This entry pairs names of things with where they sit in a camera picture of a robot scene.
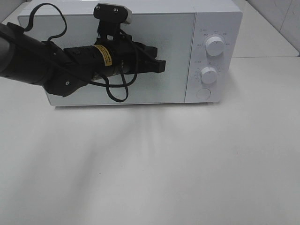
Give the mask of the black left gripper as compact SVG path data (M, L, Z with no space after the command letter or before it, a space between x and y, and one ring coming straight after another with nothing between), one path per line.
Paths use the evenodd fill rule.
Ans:
M139 53L144 56L156 58L158 49L153 46L148 46L140 42L133 41L131 35L121 35L119 40L110 40L109 47L113 52L117 61L123 62L123 70L126 75L136 73L136 65L138 64L138 74L143 73L162 73L165 71L165 60L145 60L138 59Z

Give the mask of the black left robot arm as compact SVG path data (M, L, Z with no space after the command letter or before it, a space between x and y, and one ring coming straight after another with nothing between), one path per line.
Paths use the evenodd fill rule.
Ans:
M166 62L157 60L156 47L134 42L121 31L118 40L97 39L94 45L59 48L52 41L38 41L13 24L0 26L1 77L42 86L49 94L67 97L92 84L128 88L142 73L162 73Z

